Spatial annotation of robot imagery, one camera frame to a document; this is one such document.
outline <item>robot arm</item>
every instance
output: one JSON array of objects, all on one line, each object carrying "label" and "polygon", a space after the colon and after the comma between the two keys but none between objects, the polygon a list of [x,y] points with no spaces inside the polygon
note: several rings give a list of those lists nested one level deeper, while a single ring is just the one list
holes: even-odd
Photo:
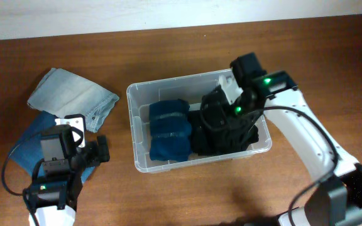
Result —
[{"label": "robot arm", "polygon": [[[44,158],[33,170],[31,185],[24,190],[31,226],[73,225],[83,187],[82,173],[110,158],[104,136],[97,137],[97,142],[85,141],[82,115],[56,119],[56,123],[41,133]],[[38,178],[41,165],[45,175]]]},{"label": "robot arm", "polygon": [[[263,112],[266,118],[285,135],[304,162],[312,180],[319,183],[305,207],[292,211],[294,224],[297,226],[361,224],[362,165],[325,130],[309,109],[294,81],[286,72],[267,74],[254,53],[237,58],[231,63],[231,68],[234,78],[219,79],[226,101],[218,102],[222,103],[225,114],[230,115],[230,112],[234,112],[235,115],[232,117],[244,118],[250,113]],[[313,122],[303,117],[304,114]],[[257,116],[249,119],[255,123]],[[334,156],[331,144],[335,147],[337,156]],[[325,180],[325,175],[329,175],[333,169],[333,174]],[[274,225],[293,225],[287,213],[277,216],[275,222],[277,223]]]}]

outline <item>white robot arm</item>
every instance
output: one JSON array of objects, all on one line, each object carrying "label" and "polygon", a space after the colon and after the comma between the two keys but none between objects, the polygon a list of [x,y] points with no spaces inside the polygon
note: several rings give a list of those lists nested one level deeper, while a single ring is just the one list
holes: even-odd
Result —
[{"label": "white robot arm", "polygon": [[[362,165],[326,131],[286,72],[267,74],[254,53],[231,63],[234,78],[220,78],[225,112],[256,120],[264,113],[287,138],[318,185],[304,207],[276,216],[277,226],[354,226],[362,223]],[[263,223],[247,223],[249,226]]]}]

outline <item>black folded cloth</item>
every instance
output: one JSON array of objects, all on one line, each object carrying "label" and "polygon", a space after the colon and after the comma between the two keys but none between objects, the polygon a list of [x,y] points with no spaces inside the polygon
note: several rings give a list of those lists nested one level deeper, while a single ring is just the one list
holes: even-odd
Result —
[{"label": "black folded cloth", "polygon": [[[207,121],[211,121],[211,114],[205,112]],[[200,156],[215,156],[220,154],[237,153],[247,150],[250,144],[259,141],[258,128],[244,119],[229,119],[232,128],[221,131],[210,131],[200,119],[200,111],[190,111],[188,121],[192,126],[190,136],[191,148]]]}]

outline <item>blue folded cloth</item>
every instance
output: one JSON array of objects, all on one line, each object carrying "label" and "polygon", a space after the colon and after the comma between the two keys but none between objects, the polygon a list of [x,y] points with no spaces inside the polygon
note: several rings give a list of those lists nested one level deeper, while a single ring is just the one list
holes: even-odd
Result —
[{"label": "blue folded cloth", "polygon": [[188,102],[179,99],[150,105],[151,160],[188,160],[192,153],[188,138],[192,132],[187,120],[188,110]]},{"label": "blue folded cloth", "polygon": [[[41,112],[36,119],[31,123],[29,128],[22,134],[19,140],[16,142],[14,147],[19,144],[21,141],[27,139],[36,132],[48,129],[49,127],[55,126],[56,117],[48,112]],[[31,176],[33,168],[36,163],[43,158],[43,153],[41,150],[40,144],[40,135],[31,138],[30,140],[24,142],[20,147],[18,147],[15,152],[11,155],[11,159],[20,165],[26,172]],[[44,176],[44,171],[40,167],[38,176]],[[86,179],[93,172],[94,167],[86,168],[82,174],[82,183],[85,183]]]},{"label": "blue folded cloth", "polygon": [[52,68],[31,94],[28,105],[59,118],[82,114],[86,129],[97,132],[118,99],[116,94],[86,78]]}]

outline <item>black wire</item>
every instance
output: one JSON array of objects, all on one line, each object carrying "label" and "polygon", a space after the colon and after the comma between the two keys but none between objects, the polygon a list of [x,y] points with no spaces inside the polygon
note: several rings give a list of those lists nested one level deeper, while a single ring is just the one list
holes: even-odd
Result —
[{"label": "black wire", "polygon": [[17,144],[8,154],[8,156],[6,157],[5,159],[5,162],[3,164],[3,170],[1,172],[1,181],[3,183],[3,187],[5,188],[5,190],[7,192],[9,192],[11,195],[14,195],[14,196],[22,196],[23,194],[22,193],[16,193],[14,191],[12,191],[11,189],[9,189],[9,187],[7,186],[6,182],[5,182],[5,169],[6,169],[6,166],[8,165],[8,161],[9,159],[11,158],[13,152],[18,148],[20,147],[22,144],[24,144],[26,141],[29,141],[30,139],[34,138],[35,136],[39,135],[41,132],[37,132],[33,135],[31,135],[30,137],[24,139],[23,141],[21,141],[19,144]]},{"label": "black wire", "polygon": [[248,113],[248,114],[246,114],[244,116],[248,116],[250,114],[255,114],[255,113],[262,113],[263,111],[266,111],[266,110],[289,110],[289,111],[297,113],[299,116],[302,116],[302,117],[306,118],[322,134],[322,136],[324,137],[324,139],[326,140],[326,142],[328,143],[328,145],[332,149],[332,152],[333,152],[333,155],[334,155],[334,158],[332,159],[332,161],[334,163],[334,166],[331,168],[331,170],[329,172],[327,172],[324,176],[321,176],[321,178],[319,178],[318,180],[316,180],[315,182],[313,182],[309,186],[305,187],[297,195],[295,195],[293,200],[291,201],[290,205],[288,206],[288,211],[287,211],[288,219],[290,220],[290,224],[292,226],[295,226],[294,221],[293,221],[293,215],[292,215],[292,211],[293,211],[293,207],[294,207],[295,203],[297,202],[297,200],[303,194],[307,193],[309,190],[311,190],[313,187],[319,185],[323,181],[326,181],[328,178],[330,178],[334,174],[334,170],[336,169],[337,162],[339,160],[339,153],[337,153],[336,147],[333,145],[333,142],[332,142],[331,138],[326,134],[326,132],[323,130],[323,128],[315,120],[313,120],[313,118],[311,118],[310,116],[308,116],[306,113],[302,112],[301,110],[297,110],[297,109],[294,109],[292,107],[273,106],[273,107],[264,107],[263,109],[259,109],[259,110],[254,110],[254,111],[252,111],[252,112],[250,112],[250,113]]},{"label": "black wire", "polygon": [[44,159],[40,159],[38,160],[38,162],[36,163],[35,167],[33,168],[33,173],[31,174],[31,180],[37,180],[38,177],[38,172],[40,170],[41,164],[44,163]]},{"label": "black wire", "polygon": [[36,226],[39,226],[38,224],[38,221],[37,221],[37,218],[36,218],[36,215],[35,213],[33,213],[33,211],[31,211],[30,209],[30,206],[29,206],[29,203],[28,203],[28,199],[26,197],[26,190],[23,190],[22,193],[16,193],[14,191],[12,191],[11,189],[9,189],[8,185],[6,184],[5,182],[5,169],[6,169],[6,166],[8,165],[8,161],[9,159],[11,158],[12,154],[15,152],[15,150],[20,147],[22,144],[24,144],[25,142],[29,141],[30,139],[34,138],[35,136],[39,135],[41,133],[40,132],[36,132],[34,134],[32,134],[30,137],[27,137],[26,139],[22,140],[19,144],[17,144],[8,154],[8,156],[6,157],[5,159],[5,162],[3,164],[3,169],[2,169],[2,172],[1,172],[1,181],[3,183],[3,187],[5,188],[5,190],[7,192],[9,192],[11,195],[14,195],[14,196],[22,196],[23,197],[23,201],[25,202],[29,212],[30,212],[30,215],[33,219],[33,221],[35,222],[35,225]]},{"label": "black wire", "polygon": [[27,189],[24,189],[23,192],[22,192],[23,201],[25,202],[26,207],[30,212],[30,215],[31,215],[31,217],[32,217],[32,219],[33,219],[33,221],[35,223],[35,226],[40,226],[40,224],[38,223],[35,212],[30,208],[29,199],[27,198],[26,193],[27,193]]}]

